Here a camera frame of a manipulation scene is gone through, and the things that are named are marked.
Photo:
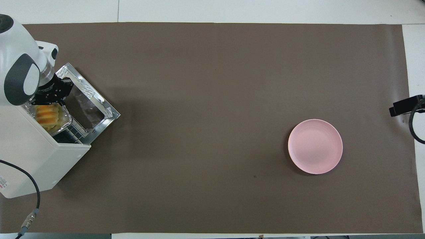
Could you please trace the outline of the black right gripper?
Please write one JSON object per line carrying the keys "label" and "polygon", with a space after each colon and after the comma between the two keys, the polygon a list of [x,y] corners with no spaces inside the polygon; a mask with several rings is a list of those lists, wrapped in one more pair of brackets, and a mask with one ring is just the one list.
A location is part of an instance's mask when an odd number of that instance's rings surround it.
{"label": "black right gripper", "polygon": [[394,102],[392,107],[389,108],[390,116],[395,117],[399,115],[410,114],[417,105],[419,105],[419,107],[416,109],[416,112],[424,112],[424,102],[421,103],[421,101],[424,100],[424,97],[424,94],[419,94],[404,100]]}

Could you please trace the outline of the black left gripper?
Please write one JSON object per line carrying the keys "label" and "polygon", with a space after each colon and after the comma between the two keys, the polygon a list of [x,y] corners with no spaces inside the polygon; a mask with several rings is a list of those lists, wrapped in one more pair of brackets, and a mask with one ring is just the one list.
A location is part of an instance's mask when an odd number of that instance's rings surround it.
{"label": "black left gripper", "polygon": [[32,105],[40,105],[41,100],[58,100],[58,104],[62,107],[73,86],[74,83],[69,77],[60,78],[54,75],[48,83],[38,87],[32,99]]}

